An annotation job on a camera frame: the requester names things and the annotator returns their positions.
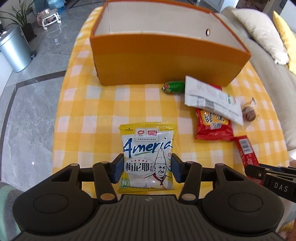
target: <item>sofa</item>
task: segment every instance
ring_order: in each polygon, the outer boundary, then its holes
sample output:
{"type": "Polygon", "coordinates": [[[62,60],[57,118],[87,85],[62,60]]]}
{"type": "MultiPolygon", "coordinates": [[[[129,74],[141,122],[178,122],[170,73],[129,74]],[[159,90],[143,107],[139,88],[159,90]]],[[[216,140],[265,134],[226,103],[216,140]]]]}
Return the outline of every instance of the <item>sofa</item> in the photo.
{"type": "Polygon", "coordinates": [[[284,65],[275,64],[272,57],[249,35],[234,16],[232,7],[226,7],[217,16],[227,24],[246,45],[252,54],[250,63],[256,70],[269,94],[280,121],[290,164],[296,161],[296,75],[284,65]]]}

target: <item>yellow checkered tablecloth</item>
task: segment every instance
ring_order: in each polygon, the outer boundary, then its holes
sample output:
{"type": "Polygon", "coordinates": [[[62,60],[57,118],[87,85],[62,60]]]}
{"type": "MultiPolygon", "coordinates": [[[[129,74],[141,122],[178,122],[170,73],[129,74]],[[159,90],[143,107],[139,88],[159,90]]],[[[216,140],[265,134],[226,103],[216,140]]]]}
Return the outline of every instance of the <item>yellow checkered tablecloth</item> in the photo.
{"type": "MultiPolygon", "coordinates": [[[[195,139],[195,109],[184,105],[183,96],[165,94],[160,85],[100,85],[89,41],[100,11],[101,8],[96,8],[81,28],[64,78],[55,123],[53,172],[70,163],[79,163],[83,168],[100,161],[112,161],[123,149],[119,125],[146,121],[177,123],[173,152],[183,161],[197,161],[204,167],[222,162],[243,172],[233,142],[195,139]]],[[[241,103],[254,97],[260,112],[259,120],[246,130],[234,125],[235,135],[247,134],[260,163],[288,165],[281,125],[252,65],[248,62],[224,90],[238,97],[241,103]]],[[[175,182],[175,190],[165,193],[178,194],[181,187],[182,184],[175,182]]],[[[83,189],[92,192],[93,186],[84,183],[83,189]]],[[[211,183],[203,183],[201,196],[209,190],[211,183]]]]}

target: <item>red package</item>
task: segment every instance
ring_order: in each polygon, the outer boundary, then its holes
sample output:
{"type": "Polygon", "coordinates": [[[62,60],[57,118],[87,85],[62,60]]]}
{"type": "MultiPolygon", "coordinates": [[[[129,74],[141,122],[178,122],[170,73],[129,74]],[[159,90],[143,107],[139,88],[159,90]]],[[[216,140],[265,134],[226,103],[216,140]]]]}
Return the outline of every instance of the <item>red package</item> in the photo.
{"type": "MultiPolygon", "coordinates": [[[[244,165],[244,167],[246,167],[248,164],[259,166],[259,162],[257,160],[257,157],[255,155],[255,152],[253,150],[253,147],[248,137],[247,136],[235,137],[234,141],[239,150],[239,154],[241,156],[242,164],[244,165]]],[[[249,178],[257,182],[258,184],[262,184],[262,180],[259,180],[253,177],[249,177],[249,178]]]]}
{"type": "Polygon", "coordinates": [[[233,140],[231,122],[226,118],[212,112],[196,108],[197,135],[196,139],[217,141],[233,140]]]}

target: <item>potted plant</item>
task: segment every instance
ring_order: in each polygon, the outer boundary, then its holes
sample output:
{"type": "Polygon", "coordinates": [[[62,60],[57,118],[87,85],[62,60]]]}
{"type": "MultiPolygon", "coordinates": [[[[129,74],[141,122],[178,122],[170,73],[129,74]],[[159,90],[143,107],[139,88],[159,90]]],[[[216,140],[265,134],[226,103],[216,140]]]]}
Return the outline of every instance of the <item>potted plant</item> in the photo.
{"type": "Polygon", "coordinates": [[[27,0],[24,0],[22,3],[19,0],[19,4],[20,4],[19,11],[17,11],[13,6],[11,6],[11,9],[13,10],[14,14],[9,13],[9,12],[0,11],[0,13],[9,14],[14,18],[13,19],[11,17],[5,17],[5,16],[0,15],[0,18],[2,18],[2,19],[12,20],[13,23],[11,23],[11,24],[18,24],[22,28],[22,31],[23,31],[28,42],[30,42],[33,38],[36,37],[36,35],[33,31],[32,25],[30,23],[28,23],[28,19],[27,19],[27,15],[30,13],[30,8],[34,2],[35,2],[35,0],[33,0],[33,2],[31,2],[27,7],[26,6],[27,0]]]}

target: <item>metal grommet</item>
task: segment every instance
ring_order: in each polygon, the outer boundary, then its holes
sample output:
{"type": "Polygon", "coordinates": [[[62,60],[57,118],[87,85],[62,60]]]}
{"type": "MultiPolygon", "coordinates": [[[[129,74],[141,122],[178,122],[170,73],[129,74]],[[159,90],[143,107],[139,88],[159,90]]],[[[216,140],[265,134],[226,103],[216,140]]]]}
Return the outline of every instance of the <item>metal grommet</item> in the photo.
{"type": "Polygon", "coordinates": [[[193,201],[196,199],[196,196],[192,193],[185,193],[181,196],[181,198],[185,201],[193,201]]]}
{"type": "Polygon", "coordinates": [[[210,29],[209,29],[209,28],[207,28],[207,30],[205,31],[205,34],[206,34],[206,36],[209,36],[209,35],[210,35],[210,33],[211,33],[210,29]]]}
{"type": "Polygon", "coordinates": [[[104,201],[111,201],[115,198],[114,194],[112,193],[103,193],[100,196],[100,199],[104,200],[104,201]]]}

